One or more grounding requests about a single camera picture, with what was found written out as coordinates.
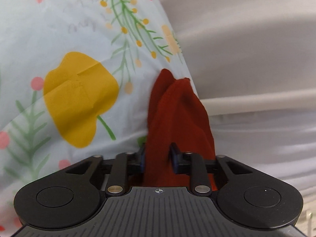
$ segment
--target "red cloth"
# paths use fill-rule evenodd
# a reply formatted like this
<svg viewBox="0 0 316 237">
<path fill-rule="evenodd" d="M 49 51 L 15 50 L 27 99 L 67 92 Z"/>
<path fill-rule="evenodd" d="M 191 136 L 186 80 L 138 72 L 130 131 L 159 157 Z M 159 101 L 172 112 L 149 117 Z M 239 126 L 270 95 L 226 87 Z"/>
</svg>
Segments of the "red cloth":
<svg viewBox="0 0 316 237">
<path fill-rule="evenodd" d="M 173 173 L 168 158 L 175 142 L 182 152 L 195 152 L 204 159 L 215 159 L 214 139 L 209 118 L 188 78 L 176 80 L 163 69 L 151 92 L 146 141 L 146 169 L 143 185 L 152 187 L 187 186 L 188 175 Z M 212 188 L 216 189 L 212 175 Z"/>
</svg>

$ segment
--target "screw head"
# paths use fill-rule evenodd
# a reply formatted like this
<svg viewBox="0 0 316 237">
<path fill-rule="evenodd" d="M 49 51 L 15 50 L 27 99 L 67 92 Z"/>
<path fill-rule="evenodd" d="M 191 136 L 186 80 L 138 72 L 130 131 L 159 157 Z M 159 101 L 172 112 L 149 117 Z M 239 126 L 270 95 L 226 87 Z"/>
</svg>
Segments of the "screw head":
<svg viewBox="0 0 316 237">
<path fill-rule="evenodd" d="M 123 188 L 119 185 L 112 185 L 107 189 L 107 191 L 110 193 L 120 193 L 123 191 Z"/>
<path fill-rule="evenodd" d="M 191 154 L 192 154 L 193 152 L 184 152 L 183 154 L 182 154 L 182 157 L 183 157 L 183 159 L 184 160 L 186 160 L 186 161 L 188 161 L 188 160 L 190 160 L 191 159 Z"/>
<path fill-rule="evenodd" d="M 196 192 L 198 193 L 207 193 L 209 192 L 211 189 L 206 186 L 206 185 L 198 185 L 197 187 L 194 188 Z"/>
<path fill-rule="evenodd" d="M 126 155 L 127 155 L 128 160 L 134 160 L 136 158 L 135 152 L 128 151 L 128 152 L 126 152 Z"/>
</svg>

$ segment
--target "yellow flower print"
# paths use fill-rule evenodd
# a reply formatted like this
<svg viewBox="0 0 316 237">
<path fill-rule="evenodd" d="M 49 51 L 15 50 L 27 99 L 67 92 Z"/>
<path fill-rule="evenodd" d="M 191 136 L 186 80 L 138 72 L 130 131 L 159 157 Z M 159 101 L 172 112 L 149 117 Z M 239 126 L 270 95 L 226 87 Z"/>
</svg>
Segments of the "yellow flower print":
<svg viewBox="0 0 316 237">
<path fill-rule="evenodd" d="M 168 46 L 170 48 L 170 51 L 173 55 L 177 54 L 177 53 L 180 53 L 180 48 L 176 42 L 176 40 L 174 39 L 172 33 L 171 33 L 171 30 L 169 29 L 169 27 L 167 25 L 163 25 L 162 27 L 162 31 L 165 35 L 165 39 L 168 43 Z"/>
<path fill-rule="evenodd" d="M 67 53 L 45 77 L 43 94 L 58 131 L 69 144 L 88 146 L 96 132 L 97 118 L 115 140 L 100 115 L 114 105 L 119 86 L 100 62 L 80 52 Z"/>
</svg>

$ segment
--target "circular pad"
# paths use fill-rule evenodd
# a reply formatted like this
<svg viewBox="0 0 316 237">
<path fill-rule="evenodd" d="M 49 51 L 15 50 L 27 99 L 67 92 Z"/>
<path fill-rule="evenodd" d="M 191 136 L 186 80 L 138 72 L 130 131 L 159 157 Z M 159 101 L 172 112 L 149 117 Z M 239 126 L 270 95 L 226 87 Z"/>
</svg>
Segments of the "circular pad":
<svg viewBox="0 0 316 237">
<path fill-rule="evenodd" d="M 68 204 L 72 201 L 73 197 L 74 193 L 72 190 L 65 187 L 54 186 L 41 190 L 36 200 L 45 207 L 58 208 Z"/>
<path fill-rule="evenodd" d="M 249 188 L 245 191 L 244 198 L 251 205 L 260 208 L 271 208 L 281 200 L 281 196 L 276 190 L 264 186 Z"/>
</svg>

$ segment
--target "bedsheet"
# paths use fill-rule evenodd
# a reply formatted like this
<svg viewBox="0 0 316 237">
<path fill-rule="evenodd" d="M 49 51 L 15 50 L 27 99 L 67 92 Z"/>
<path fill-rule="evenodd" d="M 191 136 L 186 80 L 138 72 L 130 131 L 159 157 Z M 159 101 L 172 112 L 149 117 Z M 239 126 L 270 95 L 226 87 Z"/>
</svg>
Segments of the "bedsheet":
<svg viewBox="0 0 316 237">
<path fill-rule="evenodd" d="M 0 5 L 0 236 L 8 237 L 21 225 L 13 198 L 23 185 L 94 154 L 136 152 L 161 69 L 191 77 L 159 0 Z"/>
</svg>

